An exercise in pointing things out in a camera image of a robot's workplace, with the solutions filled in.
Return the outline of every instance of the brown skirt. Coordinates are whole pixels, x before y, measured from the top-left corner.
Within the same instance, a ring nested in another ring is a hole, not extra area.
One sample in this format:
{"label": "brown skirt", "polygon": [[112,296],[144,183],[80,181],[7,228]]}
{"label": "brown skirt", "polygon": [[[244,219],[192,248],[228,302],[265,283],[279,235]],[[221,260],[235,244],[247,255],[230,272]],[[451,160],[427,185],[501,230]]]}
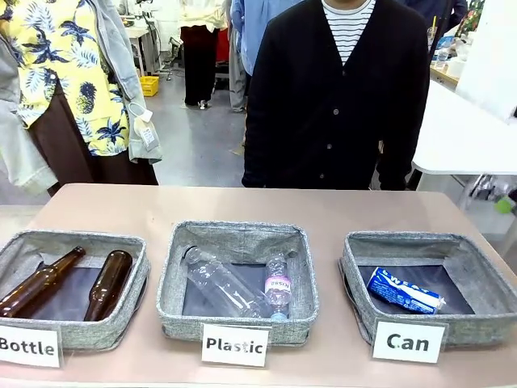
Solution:
{"label": "brown skirt", "polygon": [[57,177],[58,184],[48,190],[51,195],[67,183],[158,185],[153,166],[145,159],[130,162],[127,150],[116,156],[90,154],[59,82],[47,111],[29,133]]}

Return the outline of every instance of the sign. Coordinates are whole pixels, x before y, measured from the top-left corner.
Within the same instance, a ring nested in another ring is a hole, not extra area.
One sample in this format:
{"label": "sign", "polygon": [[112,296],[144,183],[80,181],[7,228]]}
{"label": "sign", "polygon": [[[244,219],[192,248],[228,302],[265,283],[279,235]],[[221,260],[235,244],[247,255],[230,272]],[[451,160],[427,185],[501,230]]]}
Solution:
{"label": "sign", "polygon": [[438,362],[446,326],[378,322],[373,358]]}
{"label": "sign", "polygon": [[0,326],[0,361],[59,368],[59,338],[57,331]]}
{"label": "sign", "polygon": [[263,367],[268,337],[269,330],[203,325],[201,360]]}

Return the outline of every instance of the plastic bottle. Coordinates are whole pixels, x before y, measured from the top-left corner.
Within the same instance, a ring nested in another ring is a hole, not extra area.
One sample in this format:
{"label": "plastic bottle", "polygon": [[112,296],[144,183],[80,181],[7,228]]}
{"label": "plastic bottle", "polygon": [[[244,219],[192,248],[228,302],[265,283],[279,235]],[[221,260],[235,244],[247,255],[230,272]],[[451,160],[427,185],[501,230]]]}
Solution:
{"label": "plastic bottle", "polygon": [[267,318],[271,309],[258,290],[252,289],[231,269],[223,266],[214,247],[187,248],[183,262],[187,277],[222,317]]}
{"label": "plastic bottle", "polygon": [[267,302],[273,308],[271,319],[285,321],[288,319],[289,302],[292,299],[291,281],[288,278],[288,265],[283,254],[274,254],[267,261],[267,279],[265,292]]}

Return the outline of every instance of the trousers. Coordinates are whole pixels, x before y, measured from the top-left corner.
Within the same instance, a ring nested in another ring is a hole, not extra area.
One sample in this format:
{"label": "trousers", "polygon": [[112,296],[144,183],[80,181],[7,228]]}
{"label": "trousers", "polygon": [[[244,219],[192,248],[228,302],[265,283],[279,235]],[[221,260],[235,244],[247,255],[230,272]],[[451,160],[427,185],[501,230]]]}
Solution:
{"label": "trousers", "polygon": [[185,104],[209,101],[216,82],[216,50],[219,30],[205,26],[181,27],[185,62]]}
{"label": "trousers", "polygon": [[237,38],[234,28],[229,37],[229,101],[233,111],[241,112],[246,105],[246,71],[237,50]]}

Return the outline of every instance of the floral print shirt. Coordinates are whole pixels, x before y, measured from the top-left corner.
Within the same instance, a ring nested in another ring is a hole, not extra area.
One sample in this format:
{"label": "floral print shirt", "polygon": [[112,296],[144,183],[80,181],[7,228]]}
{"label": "floral print shirt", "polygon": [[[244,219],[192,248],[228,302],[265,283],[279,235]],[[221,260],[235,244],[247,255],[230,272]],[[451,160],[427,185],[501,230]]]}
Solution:
{"label": "floral print shirt", "polygon": [[59,79],[90,152],[113,156],[128,148],[122,92],[87,0],[0,0],[0,33],[18,62],[18,115],[28,128],[47,110]]}

